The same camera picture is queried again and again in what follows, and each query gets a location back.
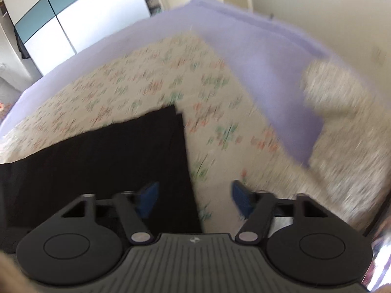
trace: black garment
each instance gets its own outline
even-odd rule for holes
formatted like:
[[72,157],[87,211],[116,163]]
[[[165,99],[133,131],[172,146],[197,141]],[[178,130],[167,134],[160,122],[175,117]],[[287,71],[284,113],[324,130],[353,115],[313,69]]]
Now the black garment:
[[200,233],[188,174],[181,114],[175,107],[80,134],[25,159],[0,165],[8,227],[36,227],[84,193],[109,199],[160,183],[146,225],[160,232]]

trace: floral blanket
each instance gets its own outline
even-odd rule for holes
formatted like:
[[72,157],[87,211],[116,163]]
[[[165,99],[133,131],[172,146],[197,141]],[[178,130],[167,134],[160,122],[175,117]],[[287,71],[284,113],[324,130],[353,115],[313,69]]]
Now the floral blanket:
[[235,234],[243,218],[231,200],[230,182],[259,178],[287,156],[224,61],[191,32],[150,44],[66,86],[2,138],[0,161],[170,104],[184,115],[205,232]]

